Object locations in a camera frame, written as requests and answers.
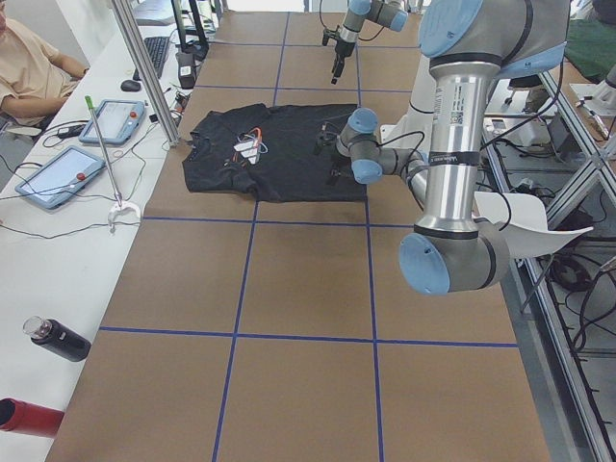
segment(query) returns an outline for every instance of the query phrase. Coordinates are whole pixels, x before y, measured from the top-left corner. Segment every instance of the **person's arm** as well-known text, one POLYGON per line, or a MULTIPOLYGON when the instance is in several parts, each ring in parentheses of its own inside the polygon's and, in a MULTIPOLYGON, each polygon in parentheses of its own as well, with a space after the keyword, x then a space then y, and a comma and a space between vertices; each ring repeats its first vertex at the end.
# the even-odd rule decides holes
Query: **person's arm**
POLYGON ((57 113, 67 98, 15 98, 9 95, 2 100, 0 109, 14 118, 45 117, 57 113))
POLYGON ((63 55, 62 53, 60 53, 57 58, 51 61, 51 64, 56 67, 59 67, 61 70, 63 70, 75 79, 82 79, 86 75, 86 71, 88 70, 87 67, 79 63, 74 58, 63 55))

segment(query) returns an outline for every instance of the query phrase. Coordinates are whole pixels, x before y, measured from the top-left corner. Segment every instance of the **blue tape line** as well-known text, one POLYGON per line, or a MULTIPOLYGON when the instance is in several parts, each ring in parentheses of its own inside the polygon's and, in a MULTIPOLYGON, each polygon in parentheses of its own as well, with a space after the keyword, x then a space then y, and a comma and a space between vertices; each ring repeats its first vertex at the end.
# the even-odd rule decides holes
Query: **blue tape line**
POLYGON ((224 379, 224 389, 222 392, 222 402, 220 403, 220 413, 218 414, 218 425, 216 430, 216 440, 212 451, 212 462, 216 462, 218 458, 218 448, 220 446, 220 435, 222 433, 222 425, 224 423, 224 412, 226 409, 227 397, 229 395, 229 384, 231 383, 231 372, 233 370, 233 359, 235 357, 235 347, 238 342, 238 331, 240 330, 240 318, 242 317, 242 307, 244 304, 244 294, 246 281, 248 280, 248 268, 250 267, 250 254, 252 253, 252 245, 254 243, 254 232, 257 228, 257 215, 259 213, 259 202, 254 204, 254 212, 252 215, 252 227, 250 229, 250 239, 248 240, 248 249, 246 250, 246 260, 244 263, 244 275, 242 277, 242 288, 240 289, 240 298, 238 299, 238 311, 235 317, 235 326, 233 327, 233 340, 231 341, 231 351, 229 353, 229 363, 227 365, 227 374, 224 379))
MULTIPOLYGON (((225 337, 264 340, 293 340, 301 342, 337 342, 350 344, 372 344, 373 339, 360 339, 353 337, 326 337, 326 336, 305 336, 305 335, 284 335, 284 334, 251 334, 233 332, 210 332, 202 330, 173 330, 173 329, 146 329, 138 327, 117 327, 103 325, 99 330, 106 332, 124 332, 129 334, 159 334, 159 335, 178 335, 178 336, 197 336, 197 337, 225 337)), ((376 339, 380 345, 409 345, 426 347, 481 347, 481 348, 517 348, 518 344, 502 344, 498 342, 447 342, 441 340, 402 340, 402 339, 376 339)))
POLYGON ((376 428, 378 432, 378 460, 385 461, 385 445, 383 443, 383 418, 381 406, 381 379, 378 366, 378 326, 376 322, 376 300, 374 297, 374 271, 372 265, 372 235, 370 231, 370 204, 365 203, 366 209, 366 243, 368 252, 368 275, 370 284, 370 306, 372 312, 372 356, 374 358, 374 394, 376 397, 376 428))
MULTIPOLYGON (((249 219, 237 219, 237 218, 184 218, 184 217, 143 217, 142 219, 148 221, 202 221, 211 223, 239 223, 250 224, 252 220, 249 219)), ((278 221, 269 219, 258 219, 257 224, 282 224, 287 226, 339 226, 339 227, 364 227, 366 223, 334 223, 334 222, 320 222, 320 221, 278 221)), ((391 229, 413 229, 412 224, 396 224, 396 223, 370 223, 370 228, 391 228, 391 229)))
MULTIPOLYGON (((233 43, 232 41, 211 41, 210 46, 231 45, 231 46, 280 46, 280 43, 233 43)), ((323 48, 323 45, 310 43, 287 43, 285 46, 294 48, 323 48)), ((417 50, 419 45, 364 45, 366 48, 386 48, 400 50, 417 50)))
MULTIPOLYGON (((276 90, 274 87, 245 87, 245 86, 239 86, 239 85, 197 85, 197 88, 200 89, 218 89, 218 90, 276 90)), ((313 89, 310 87, 278 87, 279 90, 303 90, 303 91, 336 91, 336 92, 344 92, 344 91, 348 91, 348 92, 357 92, 358 89, 330 89, 330 88, 323 88, 323 89, 313 89)), ((362 90, 365 92, 371 92, 371 93, 404 93, 404 94, 411 94, 411 90, 362 90)))
POLYGON ((105 332, 125 332, 130 334, 162 334, 162 335, 186 335, 196 337, 233 337, 231 332, 211 332, 205 330, 173 330, 173 329, 141 329, 137 327, 112 327, 101 326, 98 330, 105 332))
POLYGON ((143 217, 148 221, 206 221, 212 223, 252 223, 251 219, 239 218, 190 218, 190 217, 143 217))
POLYGON ((263 339, 263 340, 293 340, 301 342, 333 342, 344 344, 371 344, 371 339, 354 339, 352 337, 321 337, 304 335, 276 335, 276 334, 238 334, 243 339, 263 339))
POLYGON ((258 220, 257 224, 285 224, 290 226, 340 226, 349 228, 363 228, 366 223, 327 223, 325 221, 276 221, 276 220, 258 220))
POLYGON ((287 43, 287 32, 289 32, 289 19, 291 14, 287 13, 287 23, 285 24, 285 35, 282 38, 282 49, 280 50, 280 63, 278 64, 278 76, 276 77, 276 88, 273 91, 273 105, 276 105, 276 98, 278 97, 278 86, 280 85, 280 74, 282 73, 282 62, 285 57, 285 45, 287 43))
POLYGON ((427 347, 480 347, 480 348, 517 348, 518 344, 499 344, 490 342, 445 342, 433 340, 379 340, 383 345, 417 345, 427 347))

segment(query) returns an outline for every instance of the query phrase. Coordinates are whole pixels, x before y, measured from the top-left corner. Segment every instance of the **tablet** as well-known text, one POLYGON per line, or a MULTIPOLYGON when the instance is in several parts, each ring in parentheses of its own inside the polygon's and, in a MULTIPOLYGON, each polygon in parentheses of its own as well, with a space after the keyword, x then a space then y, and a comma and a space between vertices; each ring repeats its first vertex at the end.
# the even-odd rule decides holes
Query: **tablet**
POLYGON ((83 189, 105 167, 105 162, 77 147, 69 146, 15 190, 43 209, 55 209, 83 189))
MULTIPOLYGON (((96 120, 106 144, 125 144, 135 133, 145 114, 141 101, 121 101, 104 99, 96 108, 96 120)), ((96 129, 92 121, 88 122, 79 135, 79 141, 85 144, 98 144, 96 129)))

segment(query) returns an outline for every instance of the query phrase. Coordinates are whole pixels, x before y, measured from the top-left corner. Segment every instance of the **white desk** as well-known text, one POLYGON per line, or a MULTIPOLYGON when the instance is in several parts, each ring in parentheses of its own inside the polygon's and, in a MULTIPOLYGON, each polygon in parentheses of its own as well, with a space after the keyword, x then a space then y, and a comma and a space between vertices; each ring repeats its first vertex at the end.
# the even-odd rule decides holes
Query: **white desk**
MULTIPOLYGON (((172 28, 145 27, 142 34, 167 36, 172 28)), ((175 48, 169 56, 160 80, 163 90, 177 85, 175 48)), ((94 104, 102 99, 147 100, 145 90, 128 93, 119 86, 130 79, 135 66, 120 34, 101 53, 77 90, 60 110, 52 125, 75 119, 89 119, 85 96, 94 104)), ((166 93, 169 106, 175 89, 166 93)), ((128 149, 151 125, 147 116, 137 133, 121 148, 128 149)), ((43 164, 66 145, 80 144, 76 138, 62 146, 46 148, 35 145, 28 162, 43 164)), ((101 155, 100 148, 88 147, 101 155)), ((142 209, 152 194, 167 154, 167 141, 157 126, 136 148, 146 161, 142 178, 130 200, 142 209)), ((114 164, 115 179, 126 197, 137 181, 141 160, 128 154, 114 164)), ((21 175, 28 175, 23 168, 21 175)), ((15 196, 16 177, 2 191, 2 197, 15 196)), ((83 195, 104 194, 113 197, 107 172, 102 172, 83 191, 83 195)), ((0 200, 0 219, 11 228, 56 235, 93 223, 106 223, 113 202, 104 198, 74 197, 59 210, 46 212, 23 198, 0 200)), ((135 222, 134 214, 118 218, 135 222)), ((51 241, 16 234, 0 228, 0 284, 2 287, 2 322, 0 322, 0 398, 16 398, 43 406, 65 410, 84 362, 70 363, 39 346, 33 345, 21 332, 23 322, 33 315, 53 318, 93 340, 105 312, 118 275, 124 264, 138 226, 116 227, 112 235, 108 227, 79 232, 51 241)), ((52 440, 0 432, 0 460, 38 462, 45 459, 52 440)))

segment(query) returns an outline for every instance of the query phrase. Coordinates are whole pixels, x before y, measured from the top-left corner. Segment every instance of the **bottle cap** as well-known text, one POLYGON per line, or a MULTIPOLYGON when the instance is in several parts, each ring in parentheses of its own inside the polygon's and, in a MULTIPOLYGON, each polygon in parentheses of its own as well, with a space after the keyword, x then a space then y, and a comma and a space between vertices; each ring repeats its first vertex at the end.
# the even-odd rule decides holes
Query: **bottle cap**
POLYGON ((23 333, 35 340, 44 339, 51 330, 51 322, 32 316, 23 323, 23 333))

